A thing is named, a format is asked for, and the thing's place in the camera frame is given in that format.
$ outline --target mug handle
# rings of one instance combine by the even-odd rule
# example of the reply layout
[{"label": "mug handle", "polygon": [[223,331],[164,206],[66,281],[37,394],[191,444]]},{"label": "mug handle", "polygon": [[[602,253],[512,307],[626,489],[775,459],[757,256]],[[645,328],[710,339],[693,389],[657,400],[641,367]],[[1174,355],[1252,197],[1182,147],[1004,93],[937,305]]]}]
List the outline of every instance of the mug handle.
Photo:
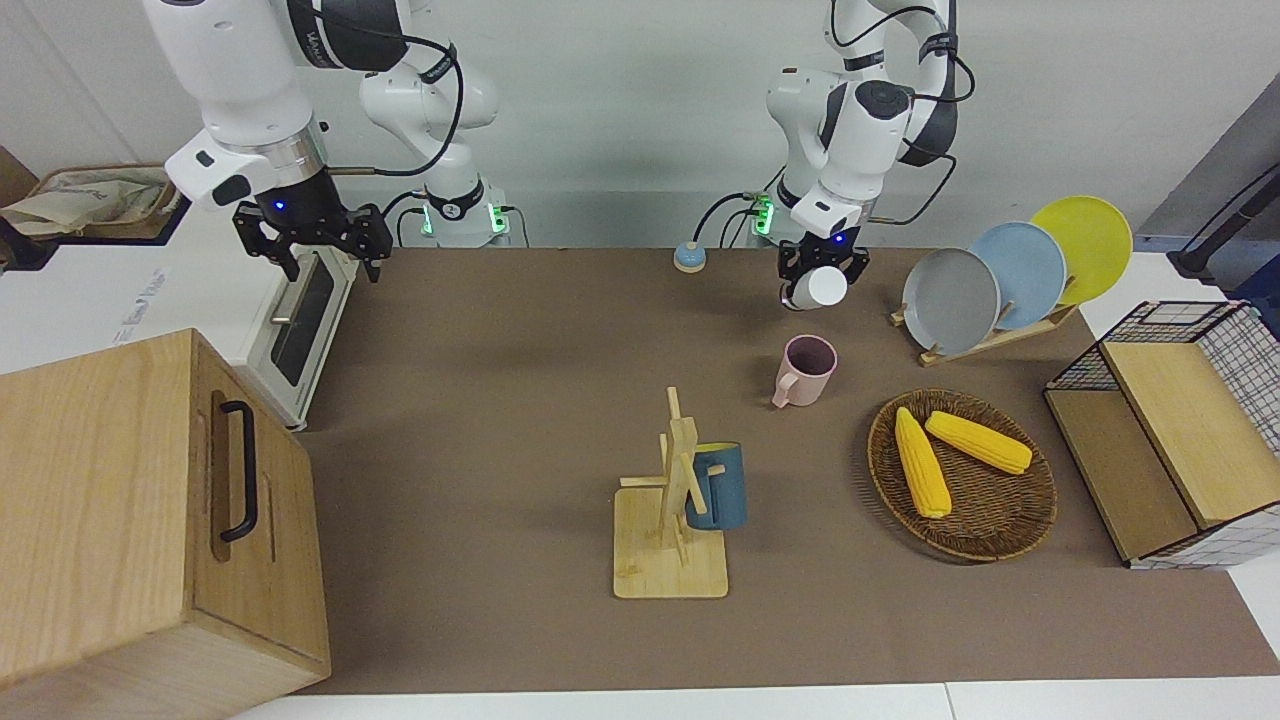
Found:
[{"label": "mug handle", "polygon": [[787,393],[791,392],[791,386],[796,384],[796,380],[799,379],[800,375],[796,375],[795,373],[782,375],[782,379],[778,380],[777,389],[773,391],[773,405],[776,407],[787,406]]}]

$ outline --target white wall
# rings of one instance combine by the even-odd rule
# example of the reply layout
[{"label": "white wall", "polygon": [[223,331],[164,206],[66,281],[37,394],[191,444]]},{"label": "white wall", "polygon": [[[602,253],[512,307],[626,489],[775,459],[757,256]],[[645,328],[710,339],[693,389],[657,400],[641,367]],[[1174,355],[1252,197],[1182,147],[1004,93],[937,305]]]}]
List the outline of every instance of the white wall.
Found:
[{"label": "white wall", "polygon": [[[474,136],[481,168],[545,245],[673,245],[710,199],[781,164],[763,101],[773,73],[836,67],[826,0],[436,5],[429,35],[452,35],[503,90],[498,122]],[[0,0],[0,145],[37,174],[161,160],[197,129],[138,0]],[[1078,192],[1138,227],[1280,69],[1274,0],[961,0],[959,23],[979,79],[960,169],[915,225],[873,228],[870,242],[965,245]],[[891,60],[910,67],[893,40]],[[302,74],[334,164],[412,163],[362,117],[358,73]],[[913,210],[937,173],[900,168],[878,211]],[[346,184],[351,201],[397,188]]]}]

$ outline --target oven door window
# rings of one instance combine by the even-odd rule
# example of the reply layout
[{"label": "oven door window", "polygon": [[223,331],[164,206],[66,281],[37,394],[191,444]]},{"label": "oven door window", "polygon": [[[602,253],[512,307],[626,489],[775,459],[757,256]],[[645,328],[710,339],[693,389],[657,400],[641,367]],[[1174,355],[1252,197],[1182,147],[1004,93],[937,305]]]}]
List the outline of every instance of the oven door window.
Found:
[{"label": "oven door window", "polygon": [[307,364],[307,357],[311,356],[311,346],[315,345],[316,336],[320,333],[320,324],[324,320],[325,309],[329,307],[333,291],[333,274],[329,273],[329,268],[324,263],[317,261],[293,322],[282,325],[280,332],[275,336],[275,345],[271,346],[271,364],[293,387],[298,387],[298,380],[302,378],[302,369]]}]

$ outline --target wooden rack base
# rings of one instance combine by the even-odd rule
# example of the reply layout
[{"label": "wooden rack base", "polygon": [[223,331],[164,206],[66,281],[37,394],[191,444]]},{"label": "wooden rack base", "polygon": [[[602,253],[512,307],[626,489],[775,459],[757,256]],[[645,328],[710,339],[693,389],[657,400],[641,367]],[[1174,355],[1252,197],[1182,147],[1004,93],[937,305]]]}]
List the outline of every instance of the wooden rack base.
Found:
[{"label": "wooden rack base", "polygon": [[724,533],[696,530],[681,520],[689,561],[664,547],[654,528],[662,488],[630,487],[613,493],[613,594],[623,600],[716,598],[728,594]]},{"label": "wooden rack base", "polygon": [[[950,363],[951,360],[959,360],[960,357],[969,357],[970,355],[977,355],[979,352],[991,350],[992,347],[1000,347],[1002,345],[1009,345],[1023,338],[1038,336],[1041,333],[1047,333],[1048,331],[1056,329],[1059,325],[1066,322],[1073,314],[1075,314],[1078,305],[1060,305],[1052,313],[1048,314],[1043,320],[1027,325],[1025,328],[1019,328],[1016,331],[992,331],[986,340],[979,342],[973,350],[965,352],[957,352],[955,355],[940,355],[936,347],[931,347],[920,354],[920,365],[925,368],[931,365],[940,365],[942,363]],[[901,327],[906,323],[904,319],[904,313],[906,313],[906,304],[902,304],[896,311],[891,313],[888,316],[890,323],[893,327]]]}]

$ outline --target yellow corn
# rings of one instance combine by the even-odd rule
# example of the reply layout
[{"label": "yellow corn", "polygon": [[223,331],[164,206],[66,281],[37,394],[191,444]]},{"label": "yellow corn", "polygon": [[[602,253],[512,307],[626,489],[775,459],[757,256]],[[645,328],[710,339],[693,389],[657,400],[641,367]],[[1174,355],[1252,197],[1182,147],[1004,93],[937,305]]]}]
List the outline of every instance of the yellow corn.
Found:
[{"label": "yellow corn", "polygon": [[945,518],[951,514],[951,492],[942,478],[942,466],[933,455],[929,438],[920,423],[906,407],[899,407],[893,423],[897,455],[902,460],[906,487],[911,491],[915,511],[924,518]]},{"label": "yellow corn", "polygon": [[937,410],[931,413],[924,429],[960,452],[1014,475],[1021,475],[1032,464],[1032,448],[986,425],[950,413]]}]

